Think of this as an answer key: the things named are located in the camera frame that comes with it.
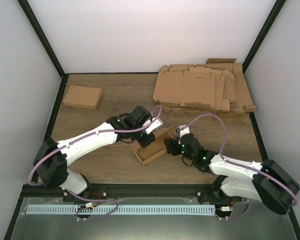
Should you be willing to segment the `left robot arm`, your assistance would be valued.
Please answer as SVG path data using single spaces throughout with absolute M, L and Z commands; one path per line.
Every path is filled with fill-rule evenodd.
M 62 188 L 79 201 L 87 202 L 92 196 L 92 185 L 69 166 L 86 154 L 117 142 L 137 141 L 146 148 L 156 139 L 154 130 L 162 125 L 158 116 L 139 105 L 132 112 L 112 116 L 76 137 L 58 142 L 47 138 L 37 153 L 31 174 L 37 174 L 46 189 Z

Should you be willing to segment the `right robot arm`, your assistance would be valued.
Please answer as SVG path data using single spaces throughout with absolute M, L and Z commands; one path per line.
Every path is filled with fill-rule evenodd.
M 217 175 L 212 195 L 219 202 L 242 197 L 262 202 L 279 215 L 297 203 L 300 185 L 274 160 L 243 161 L 204 149 L 192 133 L 164 141 L 167 153 L 181 155 L 202 173 Z

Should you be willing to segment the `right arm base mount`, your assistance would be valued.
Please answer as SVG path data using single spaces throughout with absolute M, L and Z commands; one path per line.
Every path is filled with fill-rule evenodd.
M 221 190 L 223 180 L 225 180 L 225 178 L 221 176 L 211 184 L 197 185 L 195 190 L 198 203 L 209 203 L 211 205 L 230 204 L 233 200 L 241 200 L 241 197 L 228 196 Z

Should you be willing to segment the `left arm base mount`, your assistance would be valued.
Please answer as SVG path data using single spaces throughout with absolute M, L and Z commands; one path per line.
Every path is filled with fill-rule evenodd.
M 72 203 L 107 203 L 108 200 L 98 193 L 83 174 L 70 174 L 60 186 L 63 190 L 63 201 Z

